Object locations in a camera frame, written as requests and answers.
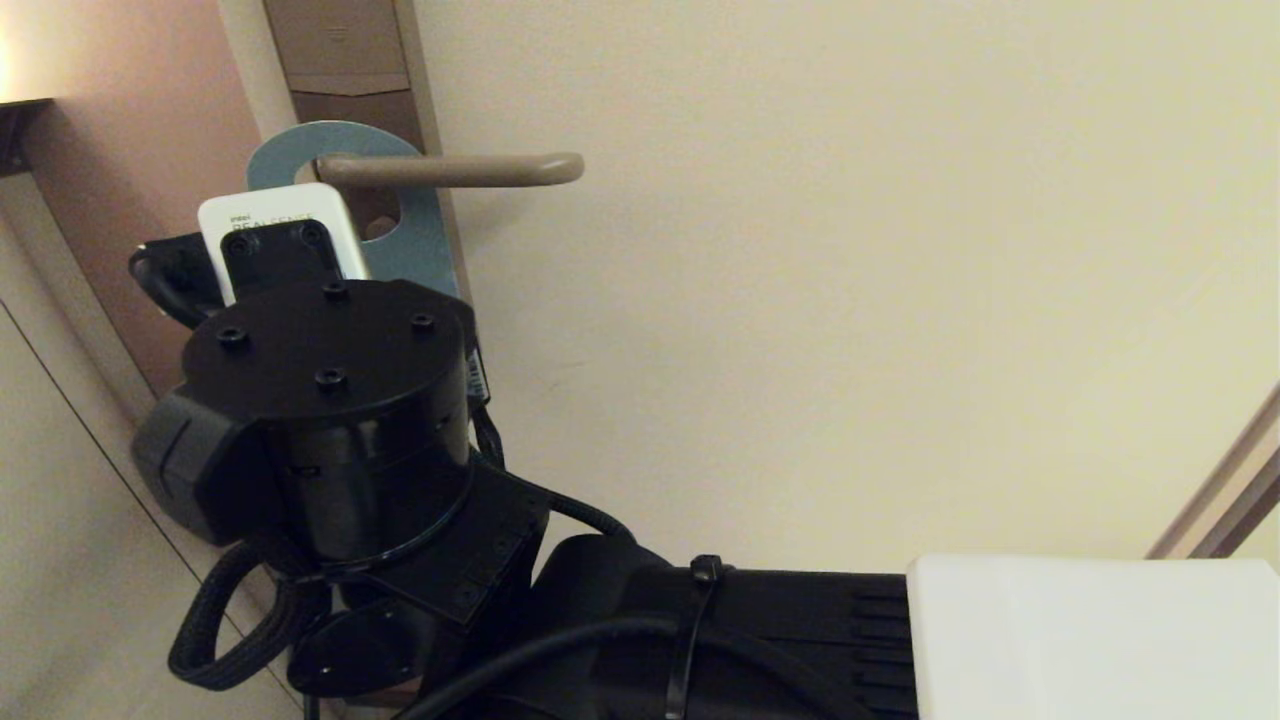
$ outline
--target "door handle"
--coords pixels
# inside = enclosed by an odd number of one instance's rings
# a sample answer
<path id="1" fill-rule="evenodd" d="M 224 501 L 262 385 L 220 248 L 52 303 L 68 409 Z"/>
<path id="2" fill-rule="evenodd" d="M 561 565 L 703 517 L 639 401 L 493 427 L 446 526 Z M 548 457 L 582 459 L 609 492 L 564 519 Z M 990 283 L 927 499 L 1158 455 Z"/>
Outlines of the door handle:
<path id="1" fill-rule="evenodd" d="M 577 152 L 547 155 L 324 155 L 320 179 L 339 187 L 535 187 L 582 177 Z"/>

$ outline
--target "door lever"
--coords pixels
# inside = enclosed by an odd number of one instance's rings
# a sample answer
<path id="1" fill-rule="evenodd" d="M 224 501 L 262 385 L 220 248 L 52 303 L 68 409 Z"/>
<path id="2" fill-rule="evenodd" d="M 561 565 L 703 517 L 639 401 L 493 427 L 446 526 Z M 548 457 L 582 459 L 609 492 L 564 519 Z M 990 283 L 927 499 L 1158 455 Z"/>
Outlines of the door lever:
<path id="1" fill-rule="evenodd" d="M 582 177 L 577 152 L 547 155 L 324 155 L 320 179 L 338 187 L 535 187 Z"/>

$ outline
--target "pink wall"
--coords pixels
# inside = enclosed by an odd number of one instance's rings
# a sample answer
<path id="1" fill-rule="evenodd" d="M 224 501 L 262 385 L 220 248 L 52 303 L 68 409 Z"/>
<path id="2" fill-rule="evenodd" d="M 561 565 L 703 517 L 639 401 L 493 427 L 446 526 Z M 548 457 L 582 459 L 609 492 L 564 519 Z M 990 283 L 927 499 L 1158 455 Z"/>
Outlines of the pink wall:
<path id="1" fill-rule="evenodd" d="M 68 245 L 147 380 L 180 380 L 188 331 L 125 261 L 244 190 L 260 138 L 214 0 L 0 5 L 0 100 L 54 97 L 27 151 Z"/>

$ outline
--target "black mounting bracket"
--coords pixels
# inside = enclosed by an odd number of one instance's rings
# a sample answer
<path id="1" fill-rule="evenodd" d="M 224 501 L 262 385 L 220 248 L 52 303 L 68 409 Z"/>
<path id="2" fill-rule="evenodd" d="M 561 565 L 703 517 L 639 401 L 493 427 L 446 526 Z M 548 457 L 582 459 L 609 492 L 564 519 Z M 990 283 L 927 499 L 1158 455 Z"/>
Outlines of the black mounting bracket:
<path id="1" fill-rule="evenodd" d="M 54 101 L 19 100 L 0 102 L 0 178 L 26 173 L 31 169 L 22 155 L 22 133 L 41 110 Z"/>

